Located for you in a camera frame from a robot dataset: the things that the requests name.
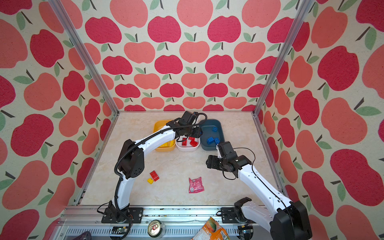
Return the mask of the white plastic bin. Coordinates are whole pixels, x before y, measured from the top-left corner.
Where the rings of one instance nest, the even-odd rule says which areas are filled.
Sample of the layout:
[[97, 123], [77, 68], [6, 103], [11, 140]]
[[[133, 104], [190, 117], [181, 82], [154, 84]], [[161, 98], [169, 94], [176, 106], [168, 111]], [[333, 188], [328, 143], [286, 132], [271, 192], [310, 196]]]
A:
[[181, 136], [181, 139], [180, 139], [179, 141], [176, 141], [176, 146], [177, 146], [177, 148], [178, 148], [180, 151], [182, 151], [182, 152], [195, 151], [195, 150], [198, 149], [198, 147], [199, 147], [200, 144], [201, 144], [200, 139], [199, 139], [199, 138], [195, 138], [195, 141], [199, 143], [199, 145], [198, 145], [197, 147], [192, 147], [192, 146], [190, 145], [190, 141], [191, 141], [191, 140], [189, 140], [189, 139], [188, 139], [187, 146], [182, 146], [183, 138], [187, 138], [187, 139], [188, 139], [188, 137], [186, 137], [186, 136]]

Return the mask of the yellow rounded lego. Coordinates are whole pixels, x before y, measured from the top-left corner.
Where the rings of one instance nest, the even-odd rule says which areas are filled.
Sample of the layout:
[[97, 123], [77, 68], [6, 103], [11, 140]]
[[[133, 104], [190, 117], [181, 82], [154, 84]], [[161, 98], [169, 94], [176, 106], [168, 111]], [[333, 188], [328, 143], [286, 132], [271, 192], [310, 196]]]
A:
[[165, 143], [165, 144], [162, 144], [160, 146], [160, 148], [169, 148], [170, 147], [170, 144], [169, 143]]

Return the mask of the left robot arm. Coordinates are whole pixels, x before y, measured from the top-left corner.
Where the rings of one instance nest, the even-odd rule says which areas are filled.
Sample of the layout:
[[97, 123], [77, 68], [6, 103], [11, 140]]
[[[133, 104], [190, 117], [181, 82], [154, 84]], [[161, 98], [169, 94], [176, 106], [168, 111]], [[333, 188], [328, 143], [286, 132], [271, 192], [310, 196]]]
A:
[[186, 122], [182, 118], [172, 120], [155, 133], [136, 141], [127, 140], [120, 157], [114, 167], [114, 173], [119, 177], [114, 197], [108, 209], [123, 221], [128, 214], [123, 211], [130, 204], [130, 195], [135, 182], [145, 168], [145, 156], [161, 145], [178, 139], [181, 136], [199, 138], [203, 131], [200, 123]]

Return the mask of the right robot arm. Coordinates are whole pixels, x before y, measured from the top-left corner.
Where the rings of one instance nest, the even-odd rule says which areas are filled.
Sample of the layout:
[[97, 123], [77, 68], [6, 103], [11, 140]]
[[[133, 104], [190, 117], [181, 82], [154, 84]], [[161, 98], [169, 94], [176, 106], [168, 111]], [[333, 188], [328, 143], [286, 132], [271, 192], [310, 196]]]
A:
[[233, 160], [209, 155], [207, 168], [233, 173], [245, 183], [263, 202], [260, 207], [250, 198], [237, 202], [239, 221], [253, 221], [271, 234], [274, 240], [310, 240], [313, 232], [307, 208], [300, 201], [293, 202], [274, 188], [253, 166], [252, 162], [241, 155]]

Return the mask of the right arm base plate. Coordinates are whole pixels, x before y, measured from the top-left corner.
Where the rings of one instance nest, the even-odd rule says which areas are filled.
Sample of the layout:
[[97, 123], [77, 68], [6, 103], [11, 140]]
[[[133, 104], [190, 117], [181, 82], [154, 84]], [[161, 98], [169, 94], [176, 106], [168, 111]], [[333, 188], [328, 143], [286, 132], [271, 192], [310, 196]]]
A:
[[223, 207], [216, 212], [216, 216], [221, 217], [225, 224], [256, 224], [256, 222], [246, 219], [239, 207]]

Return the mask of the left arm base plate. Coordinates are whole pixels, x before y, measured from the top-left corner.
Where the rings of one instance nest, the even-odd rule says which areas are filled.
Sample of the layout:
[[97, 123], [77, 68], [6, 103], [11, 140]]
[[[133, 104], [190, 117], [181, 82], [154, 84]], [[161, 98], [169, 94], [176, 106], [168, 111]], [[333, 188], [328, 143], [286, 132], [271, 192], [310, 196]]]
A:
[[[144, 208], [132, 208], [132, 207], [126, 207], [121, 210], [121, 212], [126, 216], [129, 217], [133, 224], [140, 224], [143, 218], [143, 211]], [[118, 212], [115, 208], [107, 207], [105, 209], [105, 212], [103, 214], [101, 222], [103, 224], [128, 224], [129, 221], [126, 220], [126, 218]]]

